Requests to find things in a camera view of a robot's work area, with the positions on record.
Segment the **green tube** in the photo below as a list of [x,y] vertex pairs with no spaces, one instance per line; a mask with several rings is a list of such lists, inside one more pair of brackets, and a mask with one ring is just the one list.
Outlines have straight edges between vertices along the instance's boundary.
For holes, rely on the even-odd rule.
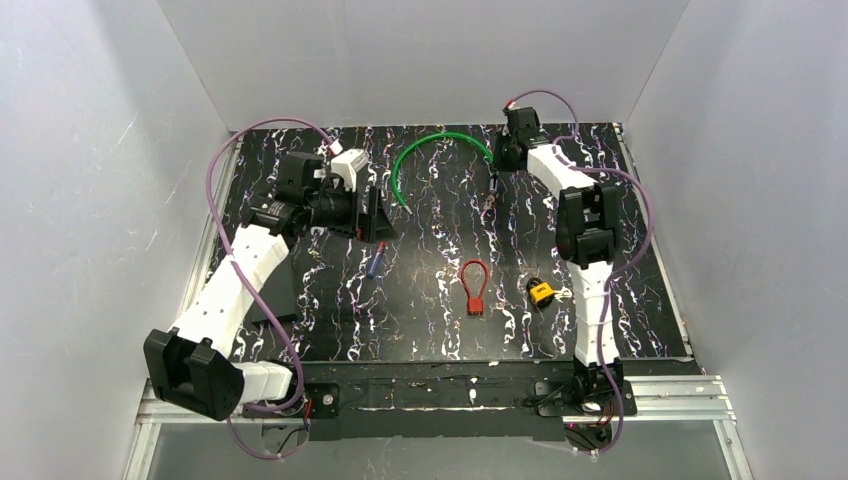
[[403,195],[400,193],[400,188],[398,187],[398,184],[397,184],[397,177],[398,177],[398,172],[400,171],[400,164],[401,164],[401,162],[403,162],[403,159],[406,158],[407,156],[409,156],[409,154],[412,153],[416,148],[420,147],[421,145],[423,145],[425,143],[432,142],[433,140],[441,140],[443,138],[456,138],[456,139],[459,139],[459,140],[465,140],[466,142],[468,142],[468,143],[474,145],[475,147],[479,148],[480,150],[482,150],[483,153],[486,156],[486,161],[489,162],[489,164],[491,164],[492,162],[495,161],[495,159],[492,157],[492,152],[490,152],[486,148],[485,145],[483,145],[476,138],[469,136],[469,135],[466,135],[464,133],[442,132],[442,133],[434,133],[432,135],[427,135],[424,138],[419,138],[418,140],[415,141],[415,143],[408,146],[406,148],[406,150],[404,150],[400,154],[400,156],[398,156],[397,160],[395,160],[394,165],[392,165],[392,176],[391,176],[392,191],[394,191],[395,198],[397,198],[397,201],[400,204],[400,206],[403,207],[403,209],[406,210],[407,213],[411,214],[412,210],[406,205],[406,200],[404,200]]

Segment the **black marble surface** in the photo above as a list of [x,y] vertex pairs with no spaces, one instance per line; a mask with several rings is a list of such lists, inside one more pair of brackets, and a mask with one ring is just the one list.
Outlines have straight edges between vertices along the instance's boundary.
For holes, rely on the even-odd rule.
[[[575,341],[571,280],[554,246],[557,199],[525,173],[501,176],[495,207],[485,210],[489,168],[482,154],[462,141],[437,141],[419,148],[401,168],[400,188],[413,209],[401,210],[389,186],[390,167],[416,139],[441,131],[467,133],[490,145],[492,125],[356,127],[331,130],[347,148],[365,148],[372,163],[359,172],[360,186],[383,188],[389,217],[398,231],[377,279],[365,277],[376,245],[314,235],[301,239],[290,259],[262,291],[275,313],[297,313],[293,340],[303,360],[427,361],[570,358]],[[551,138],[567,125],[546,125]],[[259,130],[244,139],[225,206],[234,231],[253,189],[273,180],[280,159],[292,150],[312,152],[312,131]],[[626,170],[611,124],[583,124],[563,145],[578,165]],[[596,176],[621,185],[618,178]],[[620,266],[642,241],[645,226],[636,194],[626,185],[622,199],[624,248]],[[210,265],[214,269],[223,252]],[[485,314],[466,315],[459,267],[480,258],[491,270],[484,292]],[[472,290],[482,273],[469,267]],[[542,313],[526,299],[525,283],[539,276],[562,289]],[[616,279],[613,325],[619,351],[628,357],[685,356],[653,251]],[[254,310],[248,318],[260,318]],[[233,358],[285,358],[271,329],[246,322]]]

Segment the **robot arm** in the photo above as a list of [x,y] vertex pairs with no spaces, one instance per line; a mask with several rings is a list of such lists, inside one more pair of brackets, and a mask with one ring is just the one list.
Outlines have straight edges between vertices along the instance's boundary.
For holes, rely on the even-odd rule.
[[565,156],[541,131],[533,108],[507,109],[505,113],[507,123],[495,144],[495,168],[499,172],[526,170],[559,197],[556,246],[571,274],[577,316],[572,398],[577,403],[606,401],[613,390],[600,368],[597,342],[602,325],[604,361],[619,386],[624,378],[609,325],[612,309],[601,319],[604,289],[621,238],[618,189],[602,187],[562,163],[559,159]]
[[240,404],[284,400],[289,393],[292,372],[285,365],[228,360],[253,303],[232,262],[259,291],[311,228],[369,243],[395,237],[379,189],[369,188],[366,212],[357,208],[356,172],[368,163],[367,153],[348,150],[335,157],[330,178],[322,157],[290,153],[283,162],[275,184],[251,199],[250,215],[236,230],[233,254],[221,262],[195,303],[167,332],[148,335],[144,355],[160,400],[224,420]]

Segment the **gray wall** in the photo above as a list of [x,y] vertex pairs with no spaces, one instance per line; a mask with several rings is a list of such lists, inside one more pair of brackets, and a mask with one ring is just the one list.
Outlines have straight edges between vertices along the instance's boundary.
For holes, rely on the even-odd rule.
[[225,129],[134,4],[0,7],[0,478],[120,476],[199,245]]
[[844,478],[848,4],[693,0],[628,122],[759,478]]
[[[563,92],[582,121],[627,118],[688,0],[160,0],[227,127],[501,122]],[[534,98],[545,121],[570,120]]]

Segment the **red cable lock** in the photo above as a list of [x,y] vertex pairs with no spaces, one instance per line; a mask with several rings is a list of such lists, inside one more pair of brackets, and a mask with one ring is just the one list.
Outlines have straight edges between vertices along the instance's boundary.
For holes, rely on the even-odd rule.
[[[471,296],[471,290],[468,289],[468,284],[465,283],[465,269],[472,263],[476,263],[483,267],[483,285],[480,286],[480,293],[476,297]],[[483,314],[483,291],[486,289],[486,282],[489,280],[489,269],[486,264],[479,258],[471,259],[462,265],[459,270],[459,279],[462,281],[462,288],[465,289],[465,294],[468,295],[468,314],[482,315]]]

